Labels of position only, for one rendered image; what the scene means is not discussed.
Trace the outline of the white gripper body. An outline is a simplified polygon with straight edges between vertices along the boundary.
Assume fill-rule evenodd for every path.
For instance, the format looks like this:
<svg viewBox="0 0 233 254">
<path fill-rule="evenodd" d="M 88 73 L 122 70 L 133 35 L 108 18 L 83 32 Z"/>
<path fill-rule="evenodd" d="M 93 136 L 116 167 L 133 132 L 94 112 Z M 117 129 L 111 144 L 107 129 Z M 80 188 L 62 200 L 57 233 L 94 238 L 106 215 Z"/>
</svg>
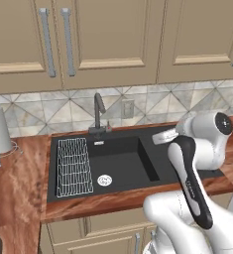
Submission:
<svg viewBox="0 0 233 254">
<path fill-rule="evenodd" d="M 155 145 L 165 144 L 172 141 L 178 136 L 178 132 L 175 129 L 169 129 L 152 136 Z"/>
</svg>

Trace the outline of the black kitchen sink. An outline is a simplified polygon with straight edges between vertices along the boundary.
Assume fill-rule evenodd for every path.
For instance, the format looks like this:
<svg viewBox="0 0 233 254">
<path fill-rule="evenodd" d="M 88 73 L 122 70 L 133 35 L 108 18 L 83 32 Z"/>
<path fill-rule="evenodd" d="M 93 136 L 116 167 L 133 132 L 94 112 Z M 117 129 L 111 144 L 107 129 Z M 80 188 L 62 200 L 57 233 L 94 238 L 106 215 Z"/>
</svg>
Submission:
<svg viewBox="0 0 233 254">
<path fill-rule="evenodd" d="M 117 191 L 129 191 L 174 184 L 178 181 L 168 159 L 168 144 L 155 145 L 152 136 L 168 130 L 167 126 L 130 129 L 103 133 L 99 138 L 90 134 L 53 137 L 49 166 L 48 202 L 93 196 Z M 89 156 L 93 193 L 57 197 L 58 141 L 85 138 Z M 112 184 L 97 183 L 101 175 L 112 178 Z"/>
</svg>

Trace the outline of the dark grey sink faucet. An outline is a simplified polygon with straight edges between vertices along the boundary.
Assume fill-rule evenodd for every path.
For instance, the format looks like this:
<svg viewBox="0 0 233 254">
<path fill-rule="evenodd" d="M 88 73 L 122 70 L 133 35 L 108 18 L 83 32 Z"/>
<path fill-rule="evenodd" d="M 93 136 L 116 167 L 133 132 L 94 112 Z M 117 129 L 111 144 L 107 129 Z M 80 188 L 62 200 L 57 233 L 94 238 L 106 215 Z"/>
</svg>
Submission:
<svg viewBox="0 0 233 254">
<path fill-rule="evenodd" d="M 100 114 L 105 113 L 106 109 L 101 95 L 96 92 L 94 94 L 94 113 L 95 113 L 95 126 L 88 129 L 89 134 L 99 135 L 106 132 L 106 126 L 100 124 Z"/>
</svg>

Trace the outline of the white sink drain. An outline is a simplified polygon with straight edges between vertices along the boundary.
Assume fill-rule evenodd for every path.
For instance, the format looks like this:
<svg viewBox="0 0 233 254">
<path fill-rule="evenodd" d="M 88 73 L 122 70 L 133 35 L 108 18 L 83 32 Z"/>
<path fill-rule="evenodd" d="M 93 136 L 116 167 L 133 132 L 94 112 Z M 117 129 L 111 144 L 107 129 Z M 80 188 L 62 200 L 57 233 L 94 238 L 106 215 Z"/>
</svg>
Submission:
<svg viewBox="0 0 233 254">
<path fill-rule="evenodd" d="M 101 175 L 97 179 L 97 183 L 102 187 L 108 187 L 112 184 L 112 178 L 108 175 Z"/>
</svg>

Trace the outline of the beige base cupboard door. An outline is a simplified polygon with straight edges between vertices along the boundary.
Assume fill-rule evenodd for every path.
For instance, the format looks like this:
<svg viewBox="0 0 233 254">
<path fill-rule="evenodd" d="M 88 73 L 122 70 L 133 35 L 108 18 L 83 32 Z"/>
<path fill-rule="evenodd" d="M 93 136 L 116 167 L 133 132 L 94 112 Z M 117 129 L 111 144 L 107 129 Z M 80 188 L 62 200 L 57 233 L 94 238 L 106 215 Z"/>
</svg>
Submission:
<svg viewBox="0 0 233 254">
<path fill-rule="evenodd" d="M 56 246 L 55 254 L 134 254 L 135 234 L 140 233 L 139 254 L 142 252 L 143 227 L 111 232 Z"/>
<path fill-rule="evenodd" d="M 86 233 L 84 218 L 50 222 L 47 230 L 53 245 L 53 252 L 56 253 L 56 246 L 68 242 L 83 239 Z"/>
</svg>

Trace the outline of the beige wall outlet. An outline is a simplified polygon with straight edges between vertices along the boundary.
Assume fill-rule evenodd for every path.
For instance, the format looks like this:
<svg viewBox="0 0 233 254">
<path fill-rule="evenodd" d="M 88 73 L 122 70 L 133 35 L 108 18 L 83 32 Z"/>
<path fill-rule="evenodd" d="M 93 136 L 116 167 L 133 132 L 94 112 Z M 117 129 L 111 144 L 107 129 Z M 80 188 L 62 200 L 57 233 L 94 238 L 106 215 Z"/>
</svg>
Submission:
<svg viewBox="0 0 233 254">
<path fill-rule="evenodd" d="M 122 117 L 124 119 L 134 117 L 134 100 L 126 99 L 122 101 Z"/>
</svg>

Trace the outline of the beige wall cupboard door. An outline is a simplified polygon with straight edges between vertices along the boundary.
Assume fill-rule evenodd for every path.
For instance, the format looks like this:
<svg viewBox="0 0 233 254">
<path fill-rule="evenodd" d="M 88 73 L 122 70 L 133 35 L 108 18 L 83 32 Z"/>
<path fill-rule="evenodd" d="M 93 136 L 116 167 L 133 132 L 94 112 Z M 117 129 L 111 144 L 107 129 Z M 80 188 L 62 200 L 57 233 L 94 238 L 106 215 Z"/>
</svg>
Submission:
<svg viewBox="0 0 233 254">
<path fill-rule="evenodd" d="M 165 3 L 166 0 L 55 0 L 64 87 L 154 83 Z M 68 75 L 61 8 L 70 9 L 75 76 Z"/>
<path fill-rule="evenodd" d="M 53 7 L 53 0 L 0 0 L 0 93 L 61 89 Z M 55 77 L 49 77 L 40 8 L 49 10 Z"/>
<path fill-rule="evenodd" d="M 167 0 L 158 82 L 233 79 L 233 0 Z"/>
</svg>

